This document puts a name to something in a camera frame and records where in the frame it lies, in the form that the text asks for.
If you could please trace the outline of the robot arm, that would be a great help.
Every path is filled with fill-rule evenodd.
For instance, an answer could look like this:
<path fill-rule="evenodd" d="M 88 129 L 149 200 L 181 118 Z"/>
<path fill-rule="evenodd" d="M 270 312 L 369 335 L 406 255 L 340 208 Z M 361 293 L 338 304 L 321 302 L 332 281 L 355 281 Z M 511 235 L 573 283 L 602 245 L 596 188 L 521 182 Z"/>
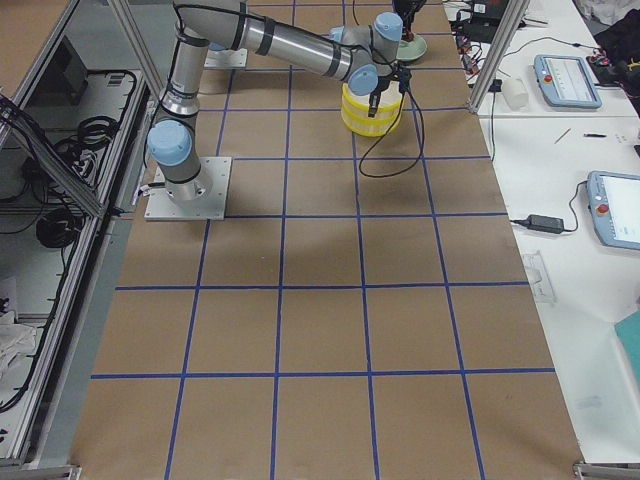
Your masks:
<path fill-rule="evenodd" d="M 403 21 L 393 12 L 379 14 L 370 25 L 337 27 L 322 36 L 253 13 L 244 1 L 176 1 L 173 9 L 175 49 L 146 146 L 176 204 L 202 200 L 213 190 L 195 149 L 205 68 L 242 69 L 248 53 L 273 57 L 344 83 L 367 98 L 370 117 L 394 80 Z"/>
<path fill-rule="evenodd" d="M 393 0 L 394 12 L 401 18 L 403 23 L 402 40 L 409 42 L 414 39 L 412 24 L 415 15 L 426 4 L 426 0 Z"/>

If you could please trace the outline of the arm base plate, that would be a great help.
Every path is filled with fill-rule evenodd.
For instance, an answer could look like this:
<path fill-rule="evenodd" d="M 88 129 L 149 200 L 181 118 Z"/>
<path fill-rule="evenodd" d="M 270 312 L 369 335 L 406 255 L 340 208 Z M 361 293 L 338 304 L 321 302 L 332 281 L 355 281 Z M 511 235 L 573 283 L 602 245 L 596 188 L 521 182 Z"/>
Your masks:
<path fill-rule="evenodd" d="M 145 219 L 150 221 L 223 220 L 226 211 L 231 157 L 200 157 L 200 172 L 188 183 L 167 182 L 160 167 L 149 191 Z"/>

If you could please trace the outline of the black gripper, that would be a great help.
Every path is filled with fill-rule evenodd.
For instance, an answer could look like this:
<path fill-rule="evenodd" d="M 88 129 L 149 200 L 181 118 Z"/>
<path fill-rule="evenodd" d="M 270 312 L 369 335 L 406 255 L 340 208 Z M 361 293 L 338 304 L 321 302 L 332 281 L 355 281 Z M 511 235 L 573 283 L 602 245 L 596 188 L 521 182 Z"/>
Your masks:
<path fill-rule="evenodd" d="M 379 108 L 379 104 L 382 98 L 382 94 L 389 88 L 391 83 L 391 77 L 379 76 L 377 85 L 374 90 L 369 94 L 369 107 L 367 116 L 369 118 L 375 118 Z"/>

